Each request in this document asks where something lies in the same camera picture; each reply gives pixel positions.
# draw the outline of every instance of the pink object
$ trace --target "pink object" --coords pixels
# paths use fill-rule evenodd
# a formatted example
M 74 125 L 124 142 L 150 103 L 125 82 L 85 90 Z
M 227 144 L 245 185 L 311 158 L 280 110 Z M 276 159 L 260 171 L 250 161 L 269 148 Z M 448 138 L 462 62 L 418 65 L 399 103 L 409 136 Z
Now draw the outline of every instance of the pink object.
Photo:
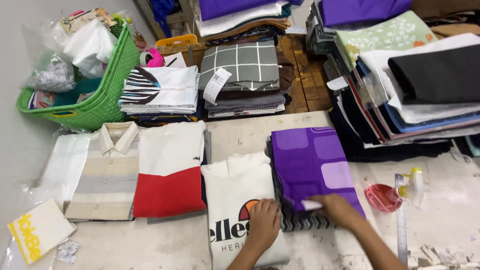
M 385 213 L 393 213 L 402 205 L 394 188 L 385 184 L 371 185 L 365 190 L 365 197 L 373 207 Z
M 153 59 L 148 61 L 147 67 L 162 67 L 165 65 L 165 59 L 156 49 L 147 49 L 148 52 L 152 54 Z
M 75 16 L 75 15 L 78 15 L 78 14 L 81 14 L 81 13 L 84 13 L 84 12 L 85 12 L 85 11 L 83 11 L 83 10 L 75 11 L 74 13 L 68 15 L 68 17 L 70 17 L 70 16 Z

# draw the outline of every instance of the red liquid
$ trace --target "red liquid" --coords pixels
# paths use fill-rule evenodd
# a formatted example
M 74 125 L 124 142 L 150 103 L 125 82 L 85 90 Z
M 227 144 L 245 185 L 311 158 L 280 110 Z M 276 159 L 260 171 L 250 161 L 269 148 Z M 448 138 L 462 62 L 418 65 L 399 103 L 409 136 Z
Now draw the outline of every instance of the red liquid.
M 395 212 L 401 205 L 401 201 L 392 200 L 396 192 L 391 186 L 374 184 L 365 190 L 365 196 L 373 207 L 385 213 Z

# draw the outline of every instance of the shirt collar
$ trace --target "shirt collar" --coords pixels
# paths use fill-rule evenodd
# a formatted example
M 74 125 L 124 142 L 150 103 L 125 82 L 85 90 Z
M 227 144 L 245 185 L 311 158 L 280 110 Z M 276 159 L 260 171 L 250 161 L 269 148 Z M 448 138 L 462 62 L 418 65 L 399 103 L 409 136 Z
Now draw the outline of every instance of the shirt collar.
M 116 144 L 113 144 L 109 129 L 125 131 Z M 123 155 L 126 155 L 138 133 L 139 129 L 135 122 L 103 124 L 99 134 L 100 151 L 102 155 L 111 149 L 115 149 Z

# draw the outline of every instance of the metal ruler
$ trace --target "metal ruler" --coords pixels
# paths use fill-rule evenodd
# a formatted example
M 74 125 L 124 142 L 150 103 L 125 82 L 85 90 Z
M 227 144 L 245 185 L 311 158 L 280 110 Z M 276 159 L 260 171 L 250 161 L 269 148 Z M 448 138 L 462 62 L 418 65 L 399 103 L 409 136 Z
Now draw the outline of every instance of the metal ruler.
M 395 186 L 403 185 L 403 175 L 395 174 Z M 408 268 L 407 250 L 407 226 L 405 225 L 405 213 L 403 203 L 396 211 L 396 238 L 398 242 L 398 258 Z

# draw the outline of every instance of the purple fabric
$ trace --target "purple fabric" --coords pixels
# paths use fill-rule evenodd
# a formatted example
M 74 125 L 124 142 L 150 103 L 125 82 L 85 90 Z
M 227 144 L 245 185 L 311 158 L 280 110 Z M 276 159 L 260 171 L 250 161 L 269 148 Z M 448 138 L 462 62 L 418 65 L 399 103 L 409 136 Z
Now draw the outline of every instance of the purple fabric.
M 202 15 L 202 21 L 206 21 L 278 1 L 279 0 L 199 0 L 200 14 Z
M 336 193 L 365 216 L 332 127 L 273 131 L 272 147 L 283 196 L 295 212 L 305 211 L 306 197 Z
M 324 26 L 387 20 L 410 9 L 412 0 L 322 0 Z

